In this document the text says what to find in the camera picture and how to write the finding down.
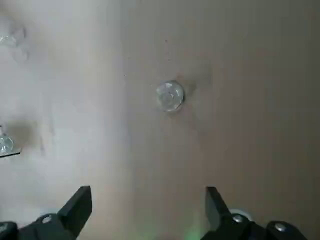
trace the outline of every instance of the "metal bolt head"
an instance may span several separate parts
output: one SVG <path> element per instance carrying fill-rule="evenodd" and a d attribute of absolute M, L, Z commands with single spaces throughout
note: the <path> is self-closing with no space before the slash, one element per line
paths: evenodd
<path fill-rule="evenodd" d="M 286 226 L 283 225 L 282 223 L 280 222 L 277 222 L 275 225 L 274 225 L 275 229 L 277 229 L 279 232 L 284 232 L 286 230 Z"/>
<path fill-rule="evenodd" d="M 244 218 L 241 216 L 241 215 L 235 215 L 235 216 L 233 216 L 233 221 L 235 221 L 236 223 L 241 223 L 243 220 L 244 220 Z"/>
<path fill-rule="evenodd" d="M 50 221 L 51 221 L 51 215 L 46 216 L 44 219 L 42 219 L 42 223 L 43 223 L 43 224 L 46 224 L 46 223 L 48 223 L 48 222 L 50 222 Z"/>
<path fill-rule="evenodd" d="M 1 225 L 0 225 L 0 234 L 1 234 L 3 231 L 7 230 L 7 227 L 8 227 L 8 223 L 1 224 Z"/>

